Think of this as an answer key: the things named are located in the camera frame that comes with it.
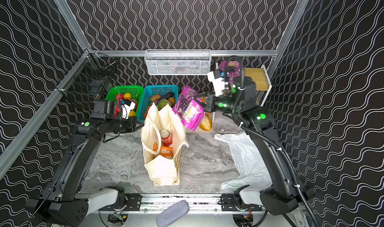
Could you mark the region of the cream canvas tote bag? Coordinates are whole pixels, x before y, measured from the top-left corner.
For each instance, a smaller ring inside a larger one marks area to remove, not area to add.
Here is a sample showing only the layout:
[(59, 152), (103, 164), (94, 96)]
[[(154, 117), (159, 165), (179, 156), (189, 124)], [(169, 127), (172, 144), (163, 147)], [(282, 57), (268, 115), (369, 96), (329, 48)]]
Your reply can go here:
[(180, 158), (189, 144), (186, 128), (169, 105), (151, 105), (141, 129), (145, 168), (155, 186), (180, 184)]

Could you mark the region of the red soda can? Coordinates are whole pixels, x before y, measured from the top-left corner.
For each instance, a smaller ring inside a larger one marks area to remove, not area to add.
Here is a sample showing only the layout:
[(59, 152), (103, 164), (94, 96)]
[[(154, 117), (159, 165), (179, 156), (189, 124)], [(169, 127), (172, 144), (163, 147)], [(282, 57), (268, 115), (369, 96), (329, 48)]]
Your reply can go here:
[(170, 147), (173, 143), (171, 133), (167, 130), (162, 130), (160, 134), (161, 134), (162, 146)]

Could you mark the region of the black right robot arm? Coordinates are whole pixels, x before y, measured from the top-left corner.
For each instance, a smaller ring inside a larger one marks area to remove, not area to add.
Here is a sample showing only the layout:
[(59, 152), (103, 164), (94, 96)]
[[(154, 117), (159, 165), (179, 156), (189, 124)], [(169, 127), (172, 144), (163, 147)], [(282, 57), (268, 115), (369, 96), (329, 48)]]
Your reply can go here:
[(256, 83), (245, 75), (244, 63), (238, 56), (226, 61), (225, 69), (211, 73), (224, 87), (213, 93), (194, 97), (205, 112), (222, 112), (250, 137), (267, 167), (272, 186), (260, 191), (261, 205), (274, 216), (287, 214), (303, 204), (315, 226), (320, 223), (309, 205), (313, 188), (306, 187), (280, 141), (271, 112), (257, 104)]

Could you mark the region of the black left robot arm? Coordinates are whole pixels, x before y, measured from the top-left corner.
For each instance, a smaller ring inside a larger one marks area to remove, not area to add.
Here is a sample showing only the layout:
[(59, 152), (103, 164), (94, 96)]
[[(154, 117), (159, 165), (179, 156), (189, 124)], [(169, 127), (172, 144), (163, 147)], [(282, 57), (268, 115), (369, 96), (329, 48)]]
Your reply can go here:
[(94, 193), (81, 193), (88, 173), (106, 134), (134, 133), (144, 126), (136, 116), (115, 116), (123, 110), (117, 103), (95, 100), (91, 117), (80, 119), (70, 132), (69, 148), (53, 179), (37, 198), (29, 198), (25, 209), (33, 217), (57, 225), (77, 227), (89, 214), (102, 208), (116, 211), (127, 207), (123, 188), (108, 187)]

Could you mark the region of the orange red snack bag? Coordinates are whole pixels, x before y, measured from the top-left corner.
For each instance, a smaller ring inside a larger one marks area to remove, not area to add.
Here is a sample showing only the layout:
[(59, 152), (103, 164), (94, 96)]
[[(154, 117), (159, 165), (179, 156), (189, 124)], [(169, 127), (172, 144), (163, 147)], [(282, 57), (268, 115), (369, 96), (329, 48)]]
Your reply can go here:
[(173, 147), (161, 146), (159, 153), (155, 154), (153, 156), (154, 156), (154, 158), (156, 158), (157, 156), (162, 156), (162, 157), (164, 157), (166, 159), (170, 159), (171, 160), (174, 157), (173, 150), (174, 150)]

